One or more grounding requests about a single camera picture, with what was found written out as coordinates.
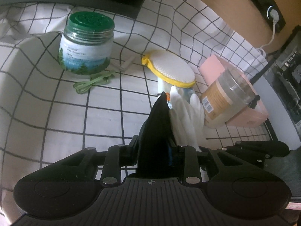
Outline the checkered white tablecloth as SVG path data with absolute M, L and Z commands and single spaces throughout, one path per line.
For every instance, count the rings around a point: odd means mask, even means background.
M 58 63 L 68 17 L 85 7 L 1 6 L 1 193 L 23 176 L 86 147 L 128 144 L 157 98 L 156 77 L 141 64 L 150 50 L 179 55 L 194 72 L 216 54 L 254 76 L 267 61 L 201 0 L 145 0 L 136 19 L 115 22 L 111 64 L 88 78 Z

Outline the clear plastic jar tan lid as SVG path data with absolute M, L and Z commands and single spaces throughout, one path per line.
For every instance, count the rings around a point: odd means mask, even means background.
M 253 101 L 255 96 L 241 71 L 226 69 L 201 95 L 204 124 L 212 129 L 223 126 Z

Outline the pink storage box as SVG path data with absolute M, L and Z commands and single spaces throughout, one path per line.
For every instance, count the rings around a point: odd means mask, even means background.
M 267 120 L 267 109 L 242 71 L 212 55 L 199 67 L 199 72 L 208 84 L 201 95 L 206 126 L 255 128 Z

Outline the green plastic clip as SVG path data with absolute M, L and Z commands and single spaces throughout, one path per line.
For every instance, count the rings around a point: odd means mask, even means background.
M 90 78 L 89 81 L 76 82 L 73 84 L 77 94 L 84 94 L 88 92 L 92 87 L 102 86 L 109 84 L 114 78 L 115 71 L 108 71 L 102 74 L 95 75 Z

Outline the white fabric glove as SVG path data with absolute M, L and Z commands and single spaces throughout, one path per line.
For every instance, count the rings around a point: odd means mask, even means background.
M 191 146 L 200 152 L 201 147 L 207 147 L 208 143 L 204 136 L 204 107 L 199 96 L 193 93 L 187 101 L 178 88 L 172 86 L 170 101 L 169 118 L 176 145 Z

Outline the green lid glass jar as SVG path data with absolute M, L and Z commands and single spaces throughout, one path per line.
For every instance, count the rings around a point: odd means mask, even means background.
M 69 16 L 61 36 L 58 62 L 72 74 L 94 75 L 110 64 L 114 39 L 114 21 L 88 11 Z

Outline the beige clothespin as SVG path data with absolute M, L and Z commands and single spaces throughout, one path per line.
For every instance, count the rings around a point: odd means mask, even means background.
M 131 66 L 131 64 L 133 63 L 134 60 L 135 60 L 135 57 L 132 56 L 132 57 L 128 58 L 125 62 L 123 62 L 121 64 L 117 64 L 117 63 L 113 62 L 113 60 L 111 59 L 110 64 L 119 71 L 126 71 Z

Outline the blue packaged wipes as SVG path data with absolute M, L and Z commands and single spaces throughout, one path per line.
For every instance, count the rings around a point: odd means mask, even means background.
M 158 94 L 161 94 L 162 92 L 166 93 L 166 99 L 167 103 L 170 104 L 170 89 L 172 87 L 171 84 L 165 82 L 161 78 L 158 78 Z M 192 88 L 180 88 L 176 87 L 178 93 L 180 96 L 185 99 L 187 102 L 190 102 L 190 97 L 195 91 Z

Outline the yellow rimmed white sponge pad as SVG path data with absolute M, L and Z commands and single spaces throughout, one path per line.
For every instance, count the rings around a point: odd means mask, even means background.
M 174 53 L 153 50 L 142 57 L 141 63 L 158 78 L 171 85 L 191 88 L 196 82 L 195 73 L 191 67 Z

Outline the black insole blue underside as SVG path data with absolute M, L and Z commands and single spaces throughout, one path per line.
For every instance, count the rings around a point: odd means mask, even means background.
M 182 178 L 183 157 L 175 145 L 166 97 L 162 92 L 140 129 L 137 168 L 130 178 Z

